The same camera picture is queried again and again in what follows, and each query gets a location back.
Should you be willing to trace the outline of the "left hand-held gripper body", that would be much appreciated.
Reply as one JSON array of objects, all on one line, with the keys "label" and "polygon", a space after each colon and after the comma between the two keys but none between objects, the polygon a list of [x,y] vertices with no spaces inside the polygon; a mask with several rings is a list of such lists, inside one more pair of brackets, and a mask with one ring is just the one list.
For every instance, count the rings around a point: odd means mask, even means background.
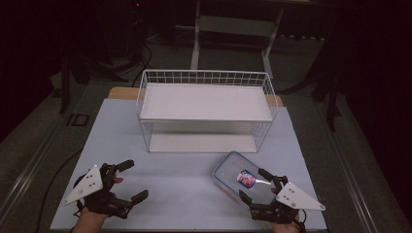
[{"label": "left hand-held gripper body", "polygon": [[112,191],[118,164],[104,163],[101,167],[94,165],[88,172],[80,176],[74,184],[73,190],[62,201],[63,206],[76,203],[79,211],[83,208],[85,198],[91,195],[98,201],[108,204],[104,209],[110,216],[126,219],[133,205],[130,201],[119,199]]}]

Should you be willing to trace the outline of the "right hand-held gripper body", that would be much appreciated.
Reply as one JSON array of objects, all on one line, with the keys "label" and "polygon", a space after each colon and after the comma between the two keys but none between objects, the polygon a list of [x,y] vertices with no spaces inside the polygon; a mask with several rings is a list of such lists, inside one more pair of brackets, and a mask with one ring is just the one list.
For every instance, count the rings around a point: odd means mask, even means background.
[{"label": "right hand-held gripper body", "polygon": [[252,219],[274,223],[298,223],[296,219],[300,211],[324,211],[321,204],[294,183],[286,182],[279,187],[271,187],[274,199],[269,204],[251,202],[249,205]]}]

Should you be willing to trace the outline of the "clear blue-rimmed food container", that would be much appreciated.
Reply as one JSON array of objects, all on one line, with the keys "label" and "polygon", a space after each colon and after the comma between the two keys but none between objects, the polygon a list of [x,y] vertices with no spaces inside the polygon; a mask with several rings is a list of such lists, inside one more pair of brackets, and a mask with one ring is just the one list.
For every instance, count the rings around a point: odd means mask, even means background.
[{"label": "clear blue-rimmed food container", "polygon": [[245,192],[254,203],[270,204],[275,198],[269,182],[258,173],[259,167],[237,151],[229,153],[214,169],[215,182],[237,203],[243,205],[239,191]]}]

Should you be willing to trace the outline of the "person's right hand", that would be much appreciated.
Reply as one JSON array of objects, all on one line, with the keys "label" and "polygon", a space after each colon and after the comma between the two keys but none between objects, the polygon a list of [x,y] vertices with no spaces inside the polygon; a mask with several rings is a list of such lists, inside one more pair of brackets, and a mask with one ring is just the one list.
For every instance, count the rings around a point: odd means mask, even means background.
[{"label": "person's right hand", "polygon": [[272,222],[271,227],[273,233],[299,233],[299,226],[294,222],[285,224]]}]

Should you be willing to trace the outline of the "person's left hand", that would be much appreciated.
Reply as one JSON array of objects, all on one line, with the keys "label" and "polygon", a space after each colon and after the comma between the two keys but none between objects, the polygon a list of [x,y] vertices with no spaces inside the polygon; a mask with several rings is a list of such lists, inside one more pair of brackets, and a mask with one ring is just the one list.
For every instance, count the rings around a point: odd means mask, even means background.
[{"label": "person's left hand", "polygon": [[71,233],[100,233],[105,220],[110,217],[104,209],[108,204],[101,203],[91,195],[85,198],[84,206]]}]

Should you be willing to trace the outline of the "light blue table mat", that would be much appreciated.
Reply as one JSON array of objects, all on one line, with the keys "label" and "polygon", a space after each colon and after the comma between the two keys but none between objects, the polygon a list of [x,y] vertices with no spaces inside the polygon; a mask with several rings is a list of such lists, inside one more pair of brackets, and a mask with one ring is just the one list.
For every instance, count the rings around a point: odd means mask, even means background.
[{"label": "light blue table mat", "polygon": [[[258,153],[243,153],[258,167],[289,181],[316,198],[292,121],[285,107],[278,112]],[[76,179],[93,165],[118,164],[133,159],[135,166],[118,174],[124,181],[113,192],[121,199],[147,189],[149,197],[136,205],[127,219],[109,217],[103,229],[113,231],[247,232],[270,229],[264,221],[252,220],[249,208],[220,188],[212,172],[224,153],[148,152],[136,116],[136,101],[105,99],[89,133],[86,145],[63,194],[73,190]],[[73,226],[75,203],[55,213],[53,230]]]}]

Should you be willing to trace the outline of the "black floor socket plate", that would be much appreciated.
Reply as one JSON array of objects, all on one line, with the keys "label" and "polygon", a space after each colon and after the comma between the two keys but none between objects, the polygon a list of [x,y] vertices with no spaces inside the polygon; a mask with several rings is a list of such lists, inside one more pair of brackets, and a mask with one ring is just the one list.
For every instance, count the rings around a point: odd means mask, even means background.
[{"label": "black floor socket plate", "polygon": [[67,126],[83,127],[87,126],[89,115],[71,114],[66,122]]}]

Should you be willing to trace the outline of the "black metal stand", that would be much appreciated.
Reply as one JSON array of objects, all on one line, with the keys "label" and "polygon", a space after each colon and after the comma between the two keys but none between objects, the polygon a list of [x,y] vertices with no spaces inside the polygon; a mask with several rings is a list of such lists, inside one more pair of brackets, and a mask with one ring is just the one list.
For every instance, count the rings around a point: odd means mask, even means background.
[{"label": "black metal stand", "polygon": [[339,116],[336,101],[340,77],[341,67],[339,65],[328,68],[316,76],[315,83],[317,85],[312,92],[312,99],[316,102],[322,102],[327,98],[326,124],[332,132],[335,132],[334,118]]},{"label": "black metal stand", "polygon": [[70,75],[73,75],[77,83],[88,83],[89,74],[86,70],[86,57],[76,51],[66,51],[61,59],[61,105],[59,112],[64,114],[71,100]]}]

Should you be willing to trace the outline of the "dark device with red light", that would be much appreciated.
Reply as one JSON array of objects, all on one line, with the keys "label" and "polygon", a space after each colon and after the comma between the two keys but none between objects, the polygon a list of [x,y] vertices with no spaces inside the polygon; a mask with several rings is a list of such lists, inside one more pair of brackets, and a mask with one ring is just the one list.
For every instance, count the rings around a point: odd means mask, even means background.
[{"label": "dark device with red light", "polygon": [[131,28],[136,36],[142,35],[144,0],[129,0]]}]

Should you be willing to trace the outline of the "metal floor rail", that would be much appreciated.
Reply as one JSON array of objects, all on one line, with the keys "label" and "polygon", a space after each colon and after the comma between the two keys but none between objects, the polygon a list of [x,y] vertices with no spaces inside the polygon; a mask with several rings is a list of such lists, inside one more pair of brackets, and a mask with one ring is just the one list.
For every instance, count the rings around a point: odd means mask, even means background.
[{"label": "metal floor rail", "polygon": [[39,143],[39,146],[28,160],[28,163],[17,176],[17,179],[8,191],[6,197],[0,203],[0,226],[6,224],[20,202],[22,196],[31,185],[35,174],[38,171],[38,167],[44,159],[46,152],[49,150],[49,147],[51,146],[52,141],[58,134],[59,130],[60,126],[57,125],[48,131],[45,138]]},{"label": "metal floor rail", "polygon": [[327,135],[333,144],[333,149],[336,153],[338,159],[338,165],[343,176],[345,185],[347,186],[349,195],[356,209],[357,216],[362,225],[363,231],[365,233],[379,233],[376,223],[369,211],[369,208],[365,202],[363,193],[358,185],[354,173],[348,163],[346,154],[338,140],[335,133],[331,131],[331,127],[326,121],[326,113],[322,106],[316,106],[317,113],[323,123],[324,128],[327,131]]}]

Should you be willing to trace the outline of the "white metal desk frame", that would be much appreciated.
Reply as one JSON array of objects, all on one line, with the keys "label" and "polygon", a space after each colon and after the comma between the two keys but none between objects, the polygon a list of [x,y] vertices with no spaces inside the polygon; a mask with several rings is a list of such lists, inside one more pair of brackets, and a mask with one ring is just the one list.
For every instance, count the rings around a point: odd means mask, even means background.
[{"label": "white metal desk frame", "polygon": [[265,37],[268,39],[268,44],[264,50],[260,51],[260,56],[264,71],[273,77],[272,67],[269,59],[280,22],[284,13],[284,8],[280,8],[275,14],[274,21],[254,20],[236,17],[217,17],[208,16],[200,13],[201,2],[196,0],[195,5],[195,22],[194,22],[194,43],[191,56],[190,68],[196,70],[198,68],[200,54],[200,32],[217,32],[246,36]]}]

